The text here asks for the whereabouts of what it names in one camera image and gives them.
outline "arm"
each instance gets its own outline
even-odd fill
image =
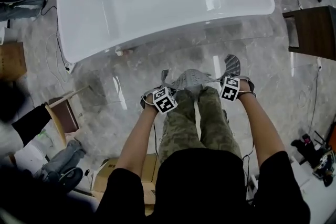
[[[250,87],[244,80],[240,81],[240,90],[249,91]],[[270,156],[277,152],[284,151],[285,147],[261,105],[253,94],[247,93],[240,96],[248,119],[250,121],[252,137],[256,147],[259,167]]]
[[[148,102],[152,102],[152,96],[148,97]],[[115,168],[124,168],[141,177],[143,162],[146,158],[148,140],[157,110],[146,105],[142,111],[136,125],[121,151]]]

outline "gray marble floor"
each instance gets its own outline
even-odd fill
[[[288,34],[282,12],[298,9],[298,2],[275,2],[276,10],[270,16],[243,19],[230,26],[162,36],[138,46],[130,55],[86,59],[77,64],[72,75],[64,72],[60,52],[56,52],[55,35],[52,35],[56,32],[54,9],[35,21],[17,20],[13,27],[20,29],[24,42],[28,89],[35,105],[91,85],[92,90],[85,90],[71,101],[81,126],[78,139],[87,152],[84,162],[91,169],[96,169],[103,159],[120,154],[142,110],[140,95],[160,84],[161,70],[169,69],[169,80],[176,79],[188,68],[218,77],[225,70],[224,58],[228,54],[240,59],[241,73],[255,83],[259,102],[276,126],[287,151],[293,154],[295,151],[290,142],[294,138],[309,130],[313,137],[313,130],[325,135],[332,122],[336,110],[336,62],[321,60],[317,104],[310,128],[317,58],[288,52]],[[330,0],[322,3],[300,0],[300,3],[303,8],[336,4]],[[56,0],[49,0],[47,8],[55,4]],[[54,75],[47,67],[46,58]],[[223,107],[242,154],[249,153],[252,139],[241,103],[223,102]],[[155,120],[158,144],[162,123],[163,117],[158,116]],[[56,152],[59,142],[51,124],[48,134],[54,138]],[[155,152],[153,131],[148,152]],[[250,170],[257,170],[255,152],[251,156]]]

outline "brown box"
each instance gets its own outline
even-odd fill
[[[108,160],[96,176],[96,180],[94,181],[94,185],[92,188],[92,194],[99,201],[101,200],[104,191],[106,190],[107,180],[112,171],[115,169],[117,161],[117,158]],[[156,158],[156,154],[147,155],[143,165],[141,176],[141,182],[144,192],[144,201],[146,206],[155,204],[155,184],[158,169],[159,162]]]
[[[15,81],[27,72],[23,43],[0,46],[0,79]]]

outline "black sleeve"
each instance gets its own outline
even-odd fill
[[[260,167],[254,206],[262,223],[309,223],[310,210],[286,152],[278,152]]]
[[[106,222],[111,217],[116,221],[142,219],[145,217],[143,188],[138,175],[118,168],[109,176],[106,191],[96,211],[96,217]]]

